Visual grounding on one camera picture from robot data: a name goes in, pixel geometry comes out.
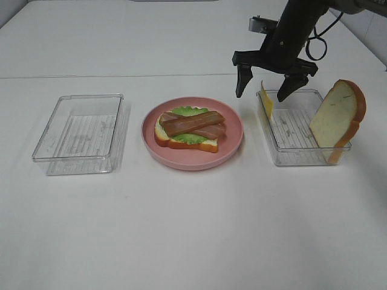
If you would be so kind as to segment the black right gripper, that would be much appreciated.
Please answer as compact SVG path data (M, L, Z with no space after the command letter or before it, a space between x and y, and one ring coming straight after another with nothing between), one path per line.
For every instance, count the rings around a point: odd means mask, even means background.
M305 86L308 83L306 75L314 76L318 71L314 62L298 58L305 41L306 37L302 33L273 30L266 35L259 50L235 51L232 63L238 71L236 97L242 96L247 84L253 78L251 66L285 74L284 82L277 93L279 102Z

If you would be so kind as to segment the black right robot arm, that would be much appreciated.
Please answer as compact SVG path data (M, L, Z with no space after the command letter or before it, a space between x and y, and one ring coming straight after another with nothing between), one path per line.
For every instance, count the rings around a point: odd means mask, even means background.
M317 21L329 8L346 14L369 10L386 16L386 1L288 1L278 21L260 16L250 18L249 31L265 34L265 39L259 50L234 52L232 63L238 70L236 96L242 96L253 78L253 66L284 75L277 93L280 102L305 86L308 76L314 76L318 67L298 55Z

